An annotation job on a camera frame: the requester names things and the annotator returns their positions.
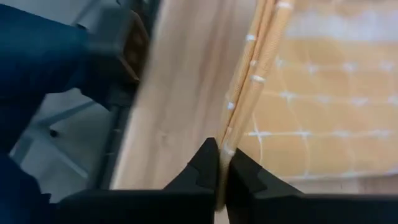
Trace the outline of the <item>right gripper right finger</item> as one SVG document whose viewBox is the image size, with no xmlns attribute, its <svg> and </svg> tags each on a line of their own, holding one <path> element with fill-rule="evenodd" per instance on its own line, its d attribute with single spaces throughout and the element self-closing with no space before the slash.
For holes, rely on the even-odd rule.
<svg viewBox="0 0 398 224">
<path fill-rule="evenodd" d="M 255 198 L 287 197 L 300 195 L 301 191 L 265 170 L 240 149 L 230 163 L 229 173 L 237 178 L 243 189 Z"/>
</svg>

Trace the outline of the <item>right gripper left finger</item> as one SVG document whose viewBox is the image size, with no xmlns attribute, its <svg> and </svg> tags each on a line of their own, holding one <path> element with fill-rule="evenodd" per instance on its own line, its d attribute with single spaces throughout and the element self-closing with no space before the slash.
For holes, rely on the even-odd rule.
<svg viewBox="0 0 398 224">
<path fill-rule="evenodd" d="M 164 190 L 215 190 L 219 152 L 215 138 L 206 138 L 195 155 Z"/>
</svg>

